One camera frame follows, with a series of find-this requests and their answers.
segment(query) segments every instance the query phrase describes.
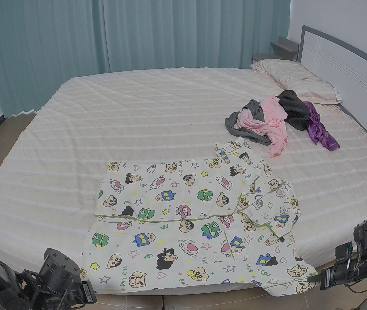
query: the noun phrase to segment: brown floor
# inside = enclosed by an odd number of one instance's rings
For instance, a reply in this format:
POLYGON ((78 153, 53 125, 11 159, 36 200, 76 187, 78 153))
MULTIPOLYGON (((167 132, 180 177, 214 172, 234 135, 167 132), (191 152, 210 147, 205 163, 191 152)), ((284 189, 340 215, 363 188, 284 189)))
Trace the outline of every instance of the brown floor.
MULTIPOLYGON (((0 166, 10 152, 20 133, 32 121, 35 114, 8 118, 0 127, 0 166)), ((367 279, 353 289, 367 289, 367 279)), ((161 309, 161 296, 97 295, 98 303, 88 305, 88 310, 137 310, 161 309)), ((295 309, 295 310, 349 310, 367 298, 367 292, 354 294, 344 286, 327 291, 315 288, 311 291, 284 297, 273 297, 261 288, 250 288, 226 293, 210 293, 182 296, 165 296, 166 309, 220 310, 220 309, 295 309)))

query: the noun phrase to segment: bed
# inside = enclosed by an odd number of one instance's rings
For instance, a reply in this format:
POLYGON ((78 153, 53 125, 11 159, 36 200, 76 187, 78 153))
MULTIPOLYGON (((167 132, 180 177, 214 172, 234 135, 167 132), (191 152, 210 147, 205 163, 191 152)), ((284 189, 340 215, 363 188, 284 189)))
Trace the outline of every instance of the bed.
MULTIPOLYGON (((304 28, 299 59, 334 85, 343 106, 316 105, 340 143, 329 152, 286 125, 281 156, 251 143, 278 176, 288 176, 302 215, 297 253, 310 265, 334 259, 367 219, 367 55, 304 28)), ((223 123, 251 98, 278 95, 270 77, 240 69, 136 70, 72 78, 37 113, 0 167, 0 260, 37 271, 48 247, 80 261, 96 218, 96 195, 110 161, 167 163, 210 156, 216 142, 234 140, 223 123)), ((248 284, 180 287, 145 294, 228 291, 248 284)))

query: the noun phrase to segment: teal curtain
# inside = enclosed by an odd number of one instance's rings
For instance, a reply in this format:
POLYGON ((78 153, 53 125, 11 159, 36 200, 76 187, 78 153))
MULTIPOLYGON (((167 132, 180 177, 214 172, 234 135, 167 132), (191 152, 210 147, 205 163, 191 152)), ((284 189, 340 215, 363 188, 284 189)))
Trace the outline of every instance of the teal curtain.
POLYGON ((76 76, 248 68, 287 36, 290 0, 0 0, 0 104, 39 110, 76 76))

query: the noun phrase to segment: gray garment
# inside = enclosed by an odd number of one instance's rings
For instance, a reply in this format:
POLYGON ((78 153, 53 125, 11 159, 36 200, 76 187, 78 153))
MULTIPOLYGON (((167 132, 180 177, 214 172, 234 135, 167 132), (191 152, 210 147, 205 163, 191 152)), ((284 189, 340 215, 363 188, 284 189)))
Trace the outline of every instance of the gray garment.
MULTIPOLYGON (((259 102, 251 100, 242 107, 242 110, 244 109, 249 109, 254 119, 264 121, 264 112, 263 109, 260 107, 259 102)), ((228 118, 225 119, 225 126, 227 127, 228 132, 233 136, 248 138, 253 142, 260 143, 261 145, 271 145, 271 140, 267 136, 260 136, 259 134, 245 127, 235 128, 234 126, 236 124, 239 113, 239 111, 233 112, 228 118)))

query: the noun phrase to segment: purple garment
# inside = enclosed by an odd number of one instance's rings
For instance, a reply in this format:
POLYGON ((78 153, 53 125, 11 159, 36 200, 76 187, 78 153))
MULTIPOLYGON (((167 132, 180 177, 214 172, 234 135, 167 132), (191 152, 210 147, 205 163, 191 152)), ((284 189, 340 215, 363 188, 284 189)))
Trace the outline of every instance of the purple garment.
POLYGON ((327 148, 331 152, 337 148, 340 148, 339 143, 326 131, 322 122, 320 122, 320 115, 315 110, 315 107, 311 102, 304 103, 310 110, 310 117, 308 123, 308 135, 311 140, 318 144, 319 142, 323 147, 327 148))

